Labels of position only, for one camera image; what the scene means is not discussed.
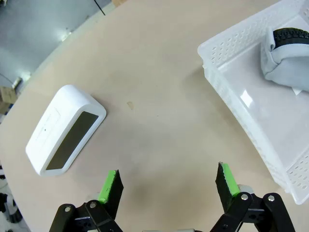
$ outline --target white device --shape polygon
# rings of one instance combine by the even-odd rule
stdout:
[[[73,85],[58,90],[26,146],[35,171],[42,176],[64,173],[105,116],[100,103]]]

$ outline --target floor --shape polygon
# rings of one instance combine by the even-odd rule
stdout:
[[[6,180],[0,179],[0,192],[8,195],[12,195],[11,190],[8,186]],[[12,230],[13,232],[30,232],[25,220],[17,224],[12,224],[8,222],[2,212],[0,212],[0,232],[6,232],[8,230]]]
[[[105,14],[115,9],[111,0],[97,0]],[[26,82],[38,66],[99,8],[93,0],[8,0],[0,8],[0,86],[17,77]],[[5,116],[0,115],[0,124]],[[0,192],[12,195],[6,180]],[[30,232],[24,220],[9,223],[0,212],[0,232]]]

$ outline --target beige table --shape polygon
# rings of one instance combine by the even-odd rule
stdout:
[[[0,159],[32,231],[48,231],[61,204],[80,206],[100,191],[108,170],[120,169],[125,189],[116,220],[125,232],[207,232],[223,212],[214,182],[221,160],[257,195],[281,194],[296,231],[307,231],[309,203],[295,205],[273,182],[204,78],[197,54],[203,41],[270,4],[130,0],[74,32],[34,74],[0,126]],[[25,146],[66,84],[92,94],[108,115],[65,174],[40,177]]]

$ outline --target black bracket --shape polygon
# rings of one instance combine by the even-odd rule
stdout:
[[[238,232],[243,223],[254,223],[259,232],[295,232],[282,198],[268,193],[263,198],[241,192],[211,232]]]
[[[49,232],[122,232],[104,205],[92,200],[75,208],[73,204],[61,205],[56,213]]]

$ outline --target metal screw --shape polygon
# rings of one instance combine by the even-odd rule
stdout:
[[[273,201],[275,200],[275,197],[272,196],[272,195],[270,195],[270,196],[268,197],[268,200],[269,200],[270,202],[273,202]]]
[[[246,194],[242,194],[241,199],[245,201],[248,199],[248,196]]]
[[[94,208],[96,206],[97,206],[97,204],[95,202],[90,203],[90,208]]]

